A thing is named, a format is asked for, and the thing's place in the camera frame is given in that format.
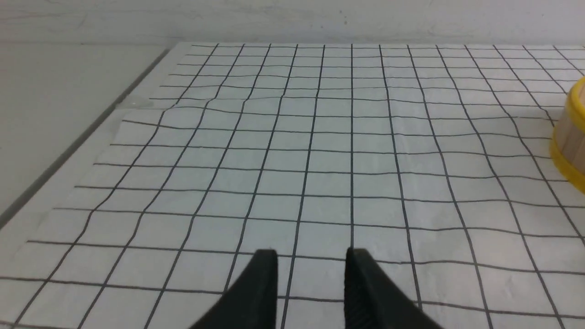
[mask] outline white surface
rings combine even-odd
[[[164,51],[0,46],[0,214]]]
[[[547,149],[585,49],[348,47],[176,59],[0,268],[0,320],[186,327],[274,248],[278,322],[341,328],[353,245],[446,328],[582,328],[585,197]]]
[[[583,44],[582,0],[4,0],[0,40]]]

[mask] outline grid paper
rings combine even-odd
[[[252,253],[343,328],[367,248],[445,328],[584,328],[585,197],[549,137],[585,49],[194,44],[0,268],[0,328],[186,328]]]

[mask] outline white wall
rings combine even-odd
[[[585,1],[0,0],[0,40],[585,44]]]

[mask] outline yellow rim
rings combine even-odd
[[[559,169],[560,173],[571,182],[579,191],[585,193],[585,175],[580,173],[571,163],[565,159],[556,145],[555,132],[552,133],[552,140],[550,141],[550,158]]]
[[[567,113],[573,125],[585,132],[585,106],[581,103],[580,94],[585,85],[585,77],[581,78],[569,91],[567,97]]]

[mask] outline yellow container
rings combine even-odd
[[[585,193],[585,77],[567,96],[565,111],[550,142],[550,157],[560,173]]]

